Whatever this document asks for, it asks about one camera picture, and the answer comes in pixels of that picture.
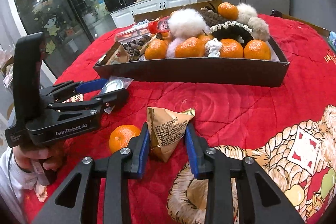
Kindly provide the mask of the person's left hand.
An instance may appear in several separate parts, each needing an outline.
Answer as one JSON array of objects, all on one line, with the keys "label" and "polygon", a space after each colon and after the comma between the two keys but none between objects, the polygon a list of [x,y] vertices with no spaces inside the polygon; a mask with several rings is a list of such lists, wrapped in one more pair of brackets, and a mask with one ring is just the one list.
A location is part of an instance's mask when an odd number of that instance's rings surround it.
[{"label": "person's left hand", "polygon": [[13,154],[17,165],[24,170],[33,171],[31,161],[42,161],[45,170],[58,170],[64,160],[64,142],[59,141],[48,148],[36,148],[31,150],[21,149],[16,146]]}]

